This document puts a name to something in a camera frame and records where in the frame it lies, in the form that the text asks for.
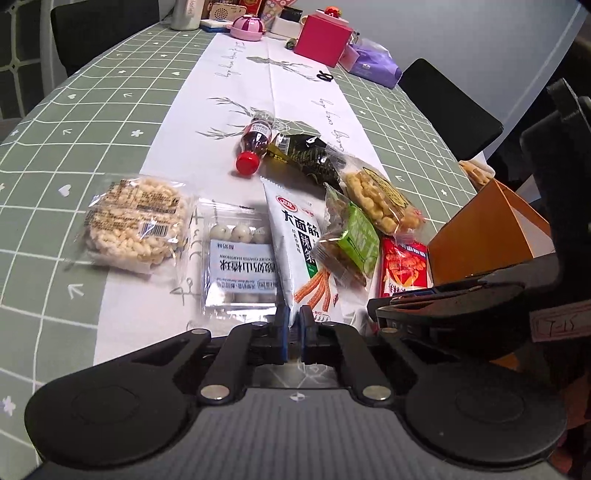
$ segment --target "gray ribbed panel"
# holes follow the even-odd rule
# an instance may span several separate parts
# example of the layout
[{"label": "gray ribbed panel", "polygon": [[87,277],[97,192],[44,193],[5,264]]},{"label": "gray ribbed panel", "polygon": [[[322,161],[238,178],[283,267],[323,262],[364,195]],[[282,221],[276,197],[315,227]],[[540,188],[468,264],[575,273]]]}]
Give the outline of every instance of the gray ribbed panel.
[{"label": "gray ribbed panel", "polygon": [[345,390],[251,388],[239,403],[205,409],[181,442],[159,458],[109,472],[49,464],[31,480],[541,480],[563,477],[547,463],[484,473],[425,452],[388,410]]}]

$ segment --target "orange box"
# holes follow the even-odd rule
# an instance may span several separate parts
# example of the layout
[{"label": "orange box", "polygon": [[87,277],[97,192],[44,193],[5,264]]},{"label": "orange box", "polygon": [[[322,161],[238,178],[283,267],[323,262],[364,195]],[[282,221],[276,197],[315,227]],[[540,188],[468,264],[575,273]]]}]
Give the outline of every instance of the orange box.
[{"label": "orange box", "polygon": [[553,251],[548,222],[493,179],[431,240],[429,262],[442,285]]}]

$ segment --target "chair backrest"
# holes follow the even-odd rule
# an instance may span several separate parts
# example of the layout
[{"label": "chair backrest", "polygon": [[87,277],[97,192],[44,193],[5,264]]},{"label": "chair backrest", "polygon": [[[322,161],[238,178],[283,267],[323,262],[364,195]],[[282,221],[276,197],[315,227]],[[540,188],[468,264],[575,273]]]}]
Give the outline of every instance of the chair backrest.
[{"label": "chair backrest", "polygon": [[398,84],[457,160],[471,160],[503,133],[502,123],[425,59],[413,62]]},{"label": "chair backrest", "polygon": [[86,0],[51,10],[57,54],[68,75],[159,20],[157,0]]}]

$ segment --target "red snack package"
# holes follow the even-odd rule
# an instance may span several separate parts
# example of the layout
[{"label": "red snack package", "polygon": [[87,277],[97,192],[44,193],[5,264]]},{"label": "red snack package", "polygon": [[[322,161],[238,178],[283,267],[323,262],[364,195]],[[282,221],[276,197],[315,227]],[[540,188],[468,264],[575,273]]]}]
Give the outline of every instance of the red snack package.
[{"label": "red snack package", "polygon": [[381,297],[430,287],[427,275],[427,247],[417,242],[402,245],[382,238]]}]

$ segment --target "green checkered tablecloth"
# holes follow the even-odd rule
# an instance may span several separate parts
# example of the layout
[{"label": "green checkered tablecloth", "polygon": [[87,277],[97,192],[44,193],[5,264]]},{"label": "green checkered tablecloth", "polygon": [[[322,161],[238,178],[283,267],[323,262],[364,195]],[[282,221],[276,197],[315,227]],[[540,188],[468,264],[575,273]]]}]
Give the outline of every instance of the green checkered tablecloth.
[{"label": "green checkered tablecloth", "polygon": [[[37,463],[23,422],[35,389],[91,366],[107,271],[65,269],[105,173],[137,173],[212,34],[144,30],[43,100],[0,145],[0,478]],[[392,183],[432,237],[475,195],[406,94],[333,69]]]}]

